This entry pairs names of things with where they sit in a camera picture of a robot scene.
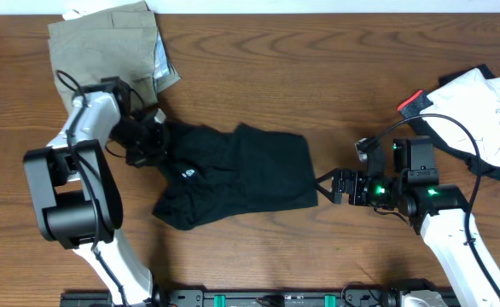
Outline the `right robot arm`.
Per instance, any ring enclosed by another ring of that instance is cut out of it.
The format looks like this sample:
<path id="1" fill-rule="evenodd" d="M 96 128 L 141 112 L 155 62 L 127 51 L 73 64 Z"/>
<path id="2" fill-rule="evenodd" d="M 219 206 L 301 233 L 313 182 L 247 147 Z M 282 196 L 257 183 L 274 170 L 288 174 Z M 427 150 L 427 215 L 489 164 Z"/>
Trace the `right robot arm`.
<path id="1" fill-rule="evenodd" d="M 381 147 L 356 144 L 365 171 L 336 168 L 315 181 L 332 203 L 393 214 L 419 235 L 438 259 L 461 306 L 500 306 L 500 269 L 480 237 L 471 205 L 455 184 L 442 184 L 429 137 L 393 142 L 395 177 L 384 172 Z"/>

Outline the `black t-shirt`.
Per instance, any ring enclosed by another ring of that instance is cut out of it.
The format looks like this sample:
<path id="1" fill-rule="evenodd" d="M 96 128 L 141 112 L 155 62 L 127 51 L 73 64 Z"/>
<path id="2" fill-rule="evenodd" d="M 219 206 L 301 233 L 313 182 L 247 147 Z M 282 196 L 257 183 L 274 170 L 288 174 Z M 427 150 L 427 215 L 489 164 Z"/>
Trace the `black t-shirt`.
<path id="1" fill-rule="evenodd" d="M 191 230 L 234 215 L 317 206 L 315 174 L 302 135 L 240 124 L 231 132 L 168 124 L 166 178 L 153 214 Z"/>

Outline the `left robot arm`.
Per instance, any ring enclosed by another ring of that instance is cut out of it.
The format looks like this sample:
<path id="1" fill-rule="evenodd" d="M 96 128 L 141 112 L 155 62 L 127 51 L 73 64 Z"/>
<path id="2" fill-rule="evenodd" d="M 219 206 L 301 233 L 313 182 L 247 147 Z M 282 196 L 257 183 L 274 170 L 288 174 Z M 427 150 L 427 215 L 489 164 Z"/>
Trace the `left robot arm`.
<path id="1" fill-rule="evenodd" d="M 72 104 L 59 134 L 23 159 L 39 232 L 89 264 L 108 288 L 108 305 L 167 306 L 121 228 L 122 201 L 103 152 L 129 118 L 130 87 L 104 78 L 77 88 Z"/>

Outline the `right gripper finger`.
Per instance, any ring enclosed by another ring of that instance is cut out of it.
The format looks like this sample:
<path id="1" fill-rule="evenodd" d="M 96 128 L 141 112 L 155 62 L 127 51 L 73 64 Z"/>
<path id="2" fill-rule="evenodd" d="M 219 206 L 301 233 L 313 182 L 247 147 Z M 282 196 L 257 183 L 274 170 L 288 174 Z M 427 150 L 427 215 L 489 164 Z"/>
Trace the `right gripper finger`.
<path id="1" fill-rule="evenodd" d="M 325 196 L 331 203 L 340 204 L 342 202 L 342 196 L 344 193 L 344 188 L 336 181 L 330 183 L 329 188 L 325 188 L 320 182 L 316 183 L 317 191 Z"/>
<path id="2" fill-rule="evenodd" d="M 316 183 L 325 182 L 327 180 L 339 181 L 342 177 L 342 173 L 343 173 L 342 168 L 334 168 L 332 171 L 329 171 L 326 174 L 317 178 Z"/>

